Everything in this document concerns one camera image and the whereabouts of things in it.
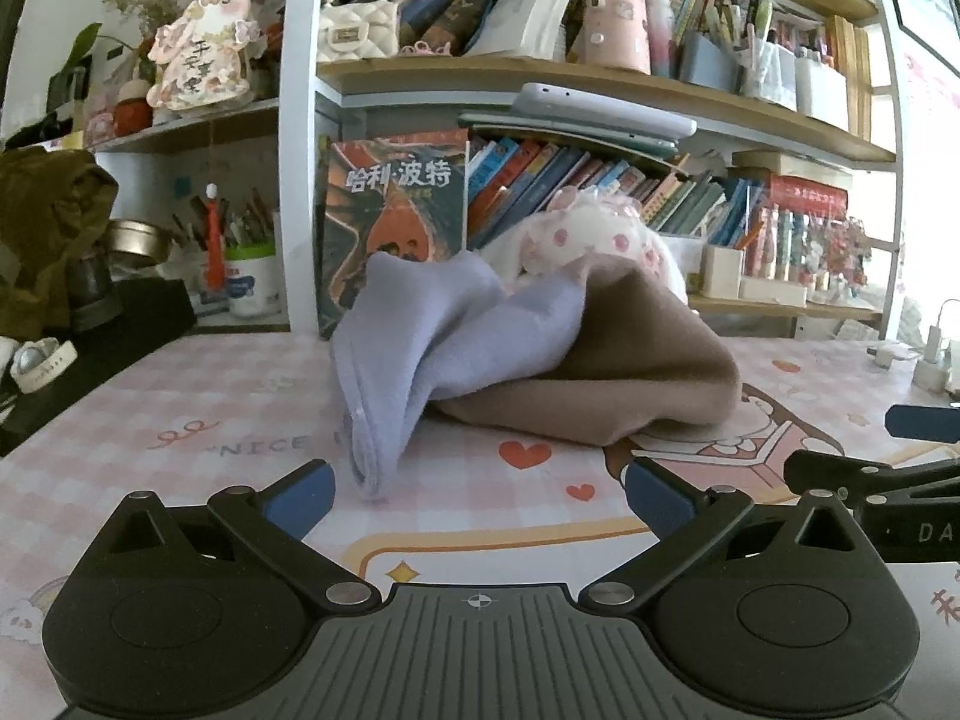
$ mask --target pen holder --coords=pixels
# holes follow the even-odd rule
[[[683,83],[733,93],[736,91],[739,70],[732,55],[714,46],[709,38],[699,32],[691,33],[683,44],[678,75]]]
[[[280,273],[273,242],[228,248],[227,298],[235,317],[266,317],[280,310]]]
[[[797,57],[797,111],[848,129],[847,80],[831,66]]]
[[[796,111],[796,57],[776,43],[756,43],[755,51],[757,56],[750,50],[740,54],[744,68],[741,95]]]

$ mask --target white box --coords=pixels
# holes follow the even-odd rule
[[[776,303],[806,308],[806,287],[794,281],[744,276],[740,279],[740,299],[752,303]]]
[[[704,298],[739,298],[742,272],[742,251],[728,247],[707,247],[704,252]]]

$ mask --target rabbit figurine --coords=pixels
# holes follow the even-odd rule
[[[260,34],[257,23],[247,20],[250,10],[250,0],[195,0],[174,23],[158,29],[148,57],[166,67],[147,102],[185,111],[252,100],[240,55]]]

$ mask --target desk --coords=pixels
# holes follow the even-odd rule
[[[789,500],[779,467],[797,445],[892,464],[953,457],[882,427],[896,402],[932,403],[862,346],[730,338],[747,383],[730,423],[635,443],[699,485]],[[326,345],[288,334],[181,338],[100,386],[0,461],[0,714],[53,718],[62,701],[40,647],[56,591],[130,490],[168,505],[227,485],[262,488],[312,457],[332,461],[333,510],[306,542],[386,592],[393,581],[566,581],[576,593],[655,539],[608,472],[616,452],[424,420],[390,499],[358,498],[335,437]],[[901,696],[917,720],[955,720],[958,565],[894,566],[923,631]]]

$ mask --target harry potter book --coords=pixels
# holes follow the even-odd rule
[[[467,234],[466,129],[335,143],[320,257],[320,334],[363,287],[368,257],[446,260]]]

